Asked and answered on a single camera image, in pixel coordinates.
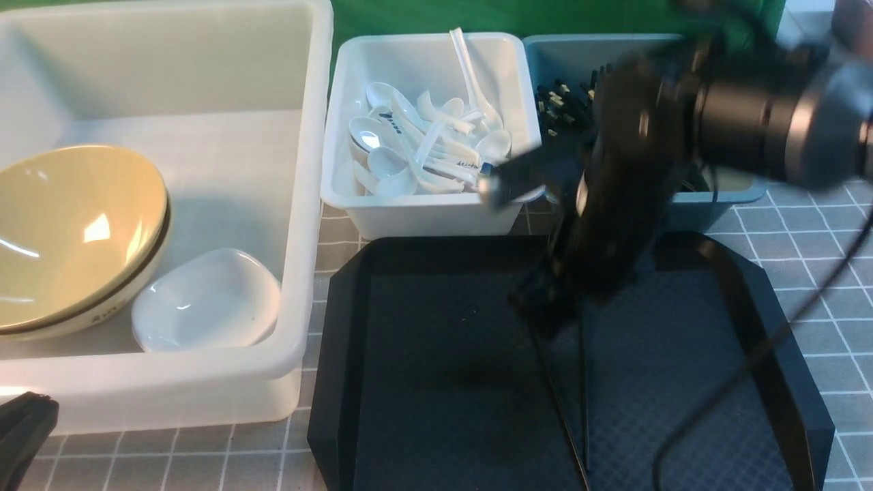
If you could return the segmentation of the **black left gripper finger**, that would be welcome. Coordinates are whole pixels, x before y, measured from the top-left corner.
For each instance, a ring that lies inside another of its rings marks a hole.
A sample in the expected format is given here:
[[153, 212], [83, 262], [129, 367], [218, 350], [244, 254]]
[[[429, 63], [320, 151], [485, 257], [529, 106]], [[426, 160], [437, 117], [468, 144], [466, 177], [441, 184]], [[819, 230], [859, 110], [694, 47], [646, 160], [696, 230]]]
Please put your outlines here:
[[1, 406], [1, 489], [16, 490], [59, 418], [59, 403], [25, 392]]

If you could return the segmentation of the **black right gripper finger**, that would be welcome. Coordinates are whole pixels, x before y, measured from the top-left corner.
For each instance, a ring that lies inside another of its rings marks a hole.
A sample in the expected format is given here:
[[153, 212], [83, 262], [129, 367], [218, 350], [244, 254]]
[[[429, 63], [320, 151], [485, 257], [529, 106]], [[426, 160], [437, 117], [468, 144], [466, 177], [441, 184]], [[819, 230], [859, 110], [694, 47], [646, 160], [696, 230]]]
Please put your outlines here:
[[571, 201], [580, 183], [580, 150], [576, 147], [537, 147], [493, 168], [478, 180], [480, 201], [502, 209], [531, 192], [543, 189], [555, 204]]

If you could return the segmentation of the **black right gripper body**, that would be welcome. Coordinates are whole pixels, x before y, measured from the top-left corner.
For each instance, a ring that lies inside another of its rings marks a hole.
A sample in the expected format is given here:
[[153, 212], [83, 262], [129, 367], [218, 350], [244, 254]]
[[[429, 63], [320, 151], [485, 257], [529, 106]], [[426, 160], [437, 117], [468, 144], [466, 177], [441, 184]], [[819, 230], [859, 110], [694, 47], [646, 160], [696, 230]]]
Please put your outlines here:
[[576, 320], [580, 302], [602, 303], [637, 274], [688, 172], [689, 63], [666, 54], [624, 59], [600, 78], [595, 140], [542, 147], [580, 150], [580, 183], [533, 271], [511, 294], [543, 338]]

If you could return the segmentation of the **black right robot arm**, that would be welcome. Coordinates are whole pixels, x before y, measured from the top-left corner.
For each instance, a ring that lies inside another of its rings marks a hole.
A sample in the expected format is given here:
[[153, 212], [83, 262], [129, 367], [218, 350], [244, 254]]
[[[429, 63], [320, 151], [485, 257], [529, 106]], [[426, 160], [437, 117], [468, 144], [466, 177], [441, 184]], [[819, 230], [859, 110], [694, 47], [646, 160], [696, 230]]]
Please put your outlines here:
[[774, 40], [730, 52], [724, 37], [677, 38], [628, 53], [601, 75], [593, 129], [562, 133], [480, 181], [498, 209], [544, 186], [559, 221], [510, 295], [547, 336], [633, 282], [695, 164], [826, 192], [871, 177], [871, 66], [825, 46]]

